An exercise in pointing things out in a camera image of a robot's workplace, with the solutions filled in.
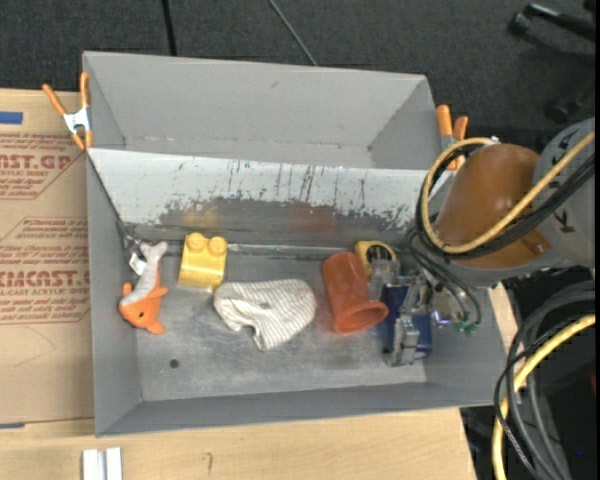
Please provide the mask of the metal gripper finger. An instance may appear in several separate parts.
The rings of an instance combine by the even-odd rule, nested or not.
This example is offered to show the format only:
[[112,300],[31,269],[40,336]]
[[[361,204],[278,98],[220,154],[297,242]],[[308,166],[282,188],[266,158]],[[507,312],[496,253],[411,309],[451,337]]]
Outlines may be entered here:
[[413,365],[416,361],[420,331],[411,316],[399,317],[394,324],[392,342],[384,352],[389,367]]
[[379,301],[385,286],[391,285],[400,271],[398,260],[375,259],[371,263],[369,299]]

